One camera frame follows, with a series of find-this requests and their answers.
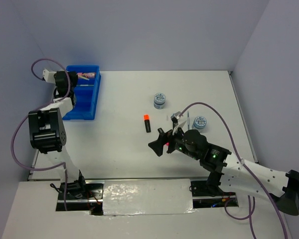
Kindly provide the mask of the pink capped pencil tube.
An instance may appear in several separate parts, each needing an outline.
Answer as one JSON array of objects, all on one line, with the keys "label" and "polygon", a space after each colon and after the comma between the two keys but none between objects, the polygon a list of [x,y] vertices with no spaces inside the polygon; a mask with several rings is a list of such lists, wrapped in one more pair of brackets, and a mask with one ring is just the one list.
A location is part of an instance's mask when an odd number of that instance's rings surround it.
[{"label": "pink capped pencil tube", "polygon": [[89,72],[89,73],[77,73],[78,76],[84,76],[86,78],[89,78],[89,79],[95,79],[96,77],[96,73],[95,72]]}]

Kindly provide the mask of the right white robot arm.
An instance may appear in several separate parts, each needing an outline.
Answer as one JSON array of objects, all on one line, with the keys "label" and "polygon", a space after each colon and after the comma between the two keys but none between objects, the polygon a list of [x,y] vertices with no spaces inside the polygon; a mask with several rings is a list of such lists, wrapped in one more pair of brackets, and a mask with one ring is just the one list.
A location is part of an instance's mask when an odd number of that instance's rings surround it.
[{"label": "right white robot arm", "polygon": [[199,161],[200,166],[210,173],[206,183],[210,194],[233,192],[273,200],[279,211],[299,215],[299,172],[277,171],[239,159],[235,153],[209,143],[195,129],[183,132],[179,128],[176,133],[158,131],[158,139],[148,146],[157,156],[162,156],[163,147],[167,145],[168,153],[177,150]]}]

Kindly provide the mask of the orange capped black highlighter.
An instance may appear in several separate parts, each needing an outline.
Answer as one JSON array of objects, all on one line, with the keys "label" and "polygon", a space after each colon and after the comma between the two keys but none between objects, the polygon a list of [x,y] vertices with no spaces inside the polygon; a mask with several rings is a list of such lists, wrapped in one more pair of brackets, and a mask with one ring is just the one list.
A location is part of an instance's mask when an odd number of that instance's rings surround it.
[{"label": "orange capped black highlighter", "polygon": [[144,115],[144,123],[145,123],[145,129],[147,133],[151,132],[151,127],[150,127],[150,118],[149,115]]}]

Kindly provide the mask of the blue thin pen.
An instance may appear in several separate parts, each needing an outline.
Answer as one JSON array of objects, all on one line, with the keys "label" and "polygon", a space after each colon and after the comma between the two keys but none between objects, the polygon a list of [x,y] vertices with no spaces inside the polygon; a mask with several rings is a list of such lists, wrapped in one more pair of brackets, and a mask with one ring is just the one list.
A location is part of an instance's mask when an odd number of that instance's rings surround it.
[{"label": "blue thin pen", "polygon": [[190,114],[189,114],[189,111],[187,111],[187,130],[190,130]]}]

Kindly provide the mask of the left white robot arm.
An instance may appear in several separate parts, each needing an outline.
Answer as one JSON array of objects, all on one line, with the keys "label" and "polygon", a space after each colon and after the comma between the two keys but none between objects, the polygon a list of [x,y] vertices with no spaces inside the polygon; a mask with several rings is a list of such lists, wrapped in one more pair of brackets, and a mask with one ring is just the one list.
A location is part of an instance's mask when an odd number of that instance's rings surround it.
[{"label": "left white robot arm", "polygon": [[74,165],[66,150],[67,135],[63,117],[76,104],[74,88],[78,76],[74,71],[43,71],[43,79],[54,83],[53,102],[39,110],[28,113],[30,144],[40,153],[47,155],[53,164],[62,164],[56,169],[61,179],[59,191],[75,199],[82,199],[88,186],[81,171]]}]

